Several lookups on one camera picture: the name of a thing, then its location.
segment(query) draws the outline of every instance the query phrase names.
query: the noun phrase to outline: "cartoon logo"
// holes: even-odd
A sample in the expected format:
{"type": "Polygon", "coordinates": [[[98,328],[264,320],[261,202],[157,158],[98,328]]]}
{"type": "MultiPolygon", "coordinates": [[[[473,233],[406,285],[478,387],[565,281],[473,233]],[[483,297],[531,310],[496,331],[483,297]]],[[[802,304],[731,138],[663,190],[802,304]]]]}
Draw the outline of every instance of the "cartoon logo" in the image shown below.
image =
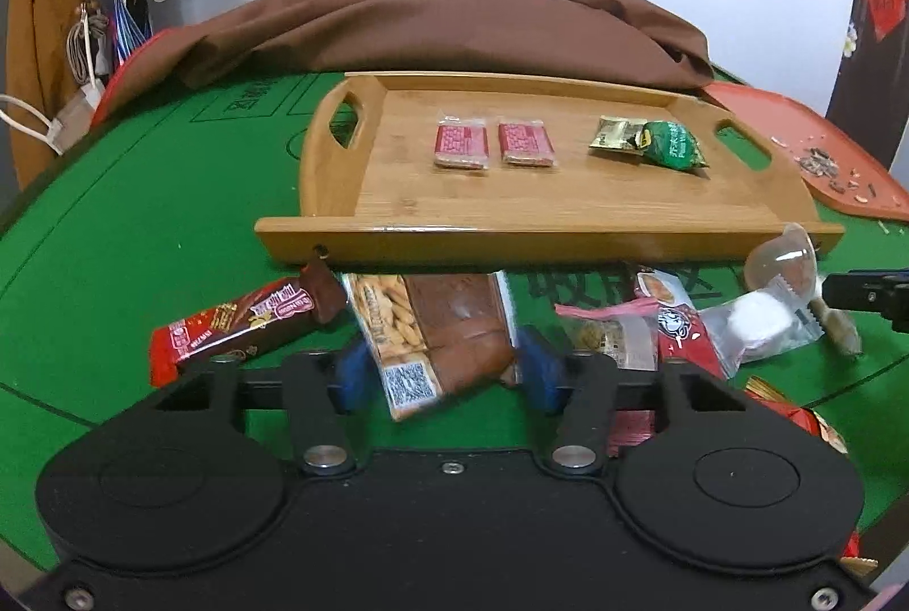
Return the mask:
{"type": "Polygon", "coordinates": [[[677,308],[661,308],[656,320],[664,334],[673,339],[687,339],[691,332],[691,319],[677,308]]]}

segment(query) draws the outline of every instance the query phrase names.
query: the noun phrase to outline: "qr code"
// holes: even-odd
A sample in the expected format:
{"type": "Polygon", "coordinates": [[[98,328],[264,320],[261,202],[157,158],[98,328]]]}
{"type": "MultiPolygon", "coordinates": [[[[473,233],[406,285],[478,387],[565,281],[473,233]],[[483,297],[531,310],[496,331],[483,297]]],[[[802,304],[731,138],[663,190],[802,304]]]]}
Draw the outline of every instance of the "qr code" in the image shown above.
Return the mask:
{"type": "Polygon", "coordinates": [[[433,381],[421,361],[390,364],[382,370],[382,378],[385,380],[385,393],[388,393],[388,400],[394,408],[412,408],[429,404],[437,398],[433,381]]]}

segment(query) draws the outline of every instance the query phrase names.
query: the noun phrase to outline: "orange tray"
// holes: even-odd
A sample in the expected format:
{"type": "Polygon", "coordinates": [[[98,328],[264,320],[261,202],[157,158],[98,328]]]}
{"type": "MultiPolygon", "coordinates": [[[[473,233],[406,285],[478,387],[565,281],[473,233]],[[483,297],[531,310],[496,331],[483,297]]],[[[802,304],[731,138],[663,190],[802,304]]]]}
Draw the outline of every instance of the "orange tray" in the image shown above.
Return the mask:
{"type": "Polygon", "coordinates": [[[831,188],[830,178],[802,170],[808,189],[825,206],[850,216],[909,221],[906,189],[879,161],[806,105],[779,93],[730,82],[713,82],[703,90],[741,122],[771,140],[778,154],[797,161],[813,147],[826,151],[839,167],[837,181],[847,189],[845,193],[831,188]],[[849,188],[849,181],[857,182],[859,187],[849,188]],[[856,201],[856,196],[867,199],[867,203],[856,201]]]}

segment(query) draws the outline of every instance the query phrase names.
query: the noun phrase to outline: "white flower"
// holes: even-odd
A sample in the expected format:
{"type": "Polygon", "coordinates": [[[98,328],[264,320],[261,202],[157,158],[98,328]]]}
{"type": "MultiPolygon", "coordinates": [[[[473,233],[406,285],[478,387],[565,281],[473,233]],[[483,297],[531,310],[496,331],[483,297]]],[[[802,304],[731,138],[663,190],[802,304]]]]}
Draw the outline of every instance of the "white flower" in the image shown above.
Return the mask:
{"type": "Polygon", "coordinates": [[[843,45],[843,56],[847,60],[853,56],[853,52],[858,48],[858,32],[856,31],[856,24],[849,22],[849,28],[847,28],[847,40],[843,45]]]}

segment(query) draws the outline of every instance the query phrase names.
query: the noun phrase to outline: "green table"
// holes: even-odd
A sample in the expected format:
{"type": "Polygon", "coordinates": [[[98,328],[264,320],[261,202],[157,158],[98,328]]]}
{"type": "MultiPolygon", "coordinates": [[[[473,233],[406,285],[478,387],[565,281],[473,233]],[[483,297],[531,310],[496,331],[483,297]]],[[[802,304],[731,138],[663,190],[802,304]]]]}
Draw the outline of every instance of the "green table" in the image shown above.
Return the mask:
{"type": "MultiPolygon", "coordinates": [[[[162,86],[108,128],[17,216],[0,238],[0,537],[38,567],[55,555],[32,493],[42,465],[86,429],[149,392],[153,327],[245,293],[285,273],[253,234],[260,216],[298,212],[303,133],[322,96],[341,78],[305,75],[228,83],[188,94],[162,86]]],[[[749,163],[744,139],[724,140],[749,163]]],[[[909,235],[821,208],[847,235],[822,261],[826,272],[897,267],[909,235]]],[[[676,268],[699,307],[742,293],[740,268],[676,268]]],[[[617,302],[618,271],[509,271],[520,323],[560,335],[553,302],[617,302]]],[[[847,439],[865,478],[862,526],[909,488],[909,336],[858,314],[867,354],[839,357],[822,340],[752,365],[800,404],[818,405],[847,439]]],[[[262,357],[331,348],[353,334],[345,317],[331,331],[262,357]]],[[[396,425],[377,397],[356,417],[374,446],[524,446],[535,425],[519,393],[492,385],[396,425]]],[[[253,437],[288,454],[283,414],[251,418],[253,437]]]]}

